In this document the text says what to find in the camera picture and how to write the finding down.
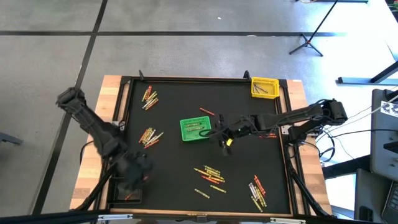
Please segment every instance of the plastic basket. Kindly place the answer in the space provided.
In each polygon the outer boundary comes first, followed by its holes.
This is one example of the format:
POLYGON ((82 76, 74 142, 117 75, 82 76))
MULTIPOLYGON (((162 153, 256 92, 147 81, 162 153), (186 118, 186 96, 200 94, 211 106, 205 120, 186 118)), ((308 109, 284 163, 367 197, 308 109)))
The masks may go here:
POLYGON ((208 137, 200 136, 199 132, 202 130, 211 129, 210 118, 208 116, 183 119, 180 121, 180 126, 183 141, 206 139, 208 137))
POLYGON ((273 78, 258 78, 251 79, 251 96, 265 99, 275 99, 279 96, 279 80, 273 78), (254 85, 262 88, 266 92, 254 89, 254 85))

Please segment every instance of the tripod stand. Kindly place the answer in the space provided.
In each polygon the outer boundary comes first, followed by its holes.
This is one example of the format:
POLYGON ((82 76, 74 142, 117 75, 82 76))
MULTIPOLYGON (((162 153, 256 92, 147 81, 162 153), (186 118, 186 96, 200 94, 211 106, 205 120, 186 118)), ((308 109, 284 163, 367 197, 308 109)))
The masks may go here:
POLYGON ((322 22, 319 24, 319 26, 317 27, 317 29, 315 30, 315 32, 311 35, 311 37, 308 39, 304 34, 300 34, 300 36, 302 36, 305 40, 305 43, 300 45, 299 47, 297 47, 296 49, 292 50, 291 52, 289 52, 289 54, 292 54, 298 50, 300 50, 303 47, 310 47, 312 49, 314 49, 316 52, 318 52, 319 55, 321 55, 321 57, 323 57, 323 54, 317 49, 315 48, 312 44, 311 44, 311 40, 313 39, 313 37, 315 36, 315 34, 318 32, 318 29, 322 26, 323 22, 326 20, 326 18, 329 16, 331 10, 335 7, 335 5, 337 4, 338 0, 335 1, 335 3, 333 3, 333 5, 331 6, 331 8, 329 9, 328 13, 326 14, 326 16, 323 18, 322 22))

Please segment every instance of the gray floor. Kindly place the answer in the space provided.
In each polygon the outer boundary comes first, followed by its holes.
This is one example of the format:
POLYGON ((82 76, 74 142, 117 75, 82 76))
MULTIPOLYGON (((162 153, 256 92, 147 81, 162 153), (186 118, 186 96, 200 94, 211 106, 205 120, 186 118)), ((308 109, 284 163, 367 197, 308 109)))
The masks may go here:
MULTIPOLYGON (((349 35, 315 38, 324 57, 311 49, 289 55, 302 43, 298 37, 97 37, 82 89, 95 107, 103 75, 137 75, 141 69, 147 76, 241 77, 249 70, 252 76, 300 79, 308 102, 336 98, 352 115, 370 105, 374 87, 337 86, 336 77, 372 77, 394 61, 384 37, 372 33, 377 30, 372 4, 336 6, 322 31, 349 35)), ((3 0, 0 30, 92 30, 100 5, 100 0, 3 0)), ((311 32, 330 6, 294 0, 109 0, 100 30, 311 32)), ((0 144, 0 216, 29 212, 63 114, 55 99, 74 85, 88 39, 0 36, 0 131, 25 141, 0 144)), ((366 118, 339 131, 369 126, 366 118)), ((44 212, 68 209, 86 138, 72 121, 44 212)), ((369 134, 356 138, 361 141, 341 138, 347 151, 355 157, 369 153, 369 141, 363 141, 369 134)), ((348 159, 338 148, 335 160, 348 159)))

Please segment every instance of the yellow basket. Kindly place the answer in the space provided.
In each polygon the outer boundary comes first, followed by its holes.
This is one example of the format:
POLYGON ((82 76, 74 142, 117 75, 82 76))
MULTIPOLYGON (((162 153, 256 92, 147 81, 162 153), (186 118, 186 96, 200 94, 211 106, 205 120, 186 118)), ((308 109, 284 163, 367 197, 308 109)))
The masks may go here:
POLYGON ((279 80, 273 78, 251 78, 251 96, 265 99, 275 99, 279 96, 279 80), (254 85, 266 92, 254 89, 254 85))

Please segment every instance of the wooden table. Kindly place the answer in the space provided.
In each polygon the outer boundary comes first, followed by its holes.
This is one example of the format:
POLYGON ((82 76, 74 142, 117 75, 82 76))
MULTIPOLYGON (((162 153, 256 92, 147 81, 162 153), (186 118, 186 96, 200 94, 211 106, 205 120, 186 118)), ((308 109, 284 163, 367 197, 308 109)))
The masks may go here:
MULTIPOLYGON (((121 77, 122 76, 119 75, 104 76, 95 112, 105 121, 112 121, 121 77)), ((301 80, 287 80, 287 84, 292 110, 308 106, 307 100, 305 99, 303 83, 301 82, 301 80)), ((280 94, 282 111, 285 111, 285 96, 283 95, 283 91, 280 91, 280 94)), ((125 97, 126 94, 123 94, 122 102, 125 101, 125 97)), ((121 119, 124 108, 121 108, 119 111, 119 119, 121 119)), ((315 144, 314 138, 307 138, 307 142, 315 144)), ((318 157, 318 151, 311 146, 304 145, 300 147, 300 156, 307 188, 309 189, 315 200, 322 206, 322 208, 326 212, 331 214, 331 207, 326 192, 325 179, 323 178, 323 172, 318 157)), ((76 208, 77 206, 79 206, 90 194, 95 185, 98 183, 100 172, 101 159, 96 152, 96 148, 94 147, 94 145, 90 144, 86 146, 83 155, 83 160, 81 162, 75 189, 73 191, 70 208, 76 208)), ((107 192, 107 188, 108 186, 105 185, 103 191, 104 194, 101 197, 100 208, 104 208, 106 205, 105 192, 107 192)), ((300 214, 304 214, 302 196, 300 193, 300 189, 297 187, 296 184, 295 193, 298 204, 298 212, 300 214)))

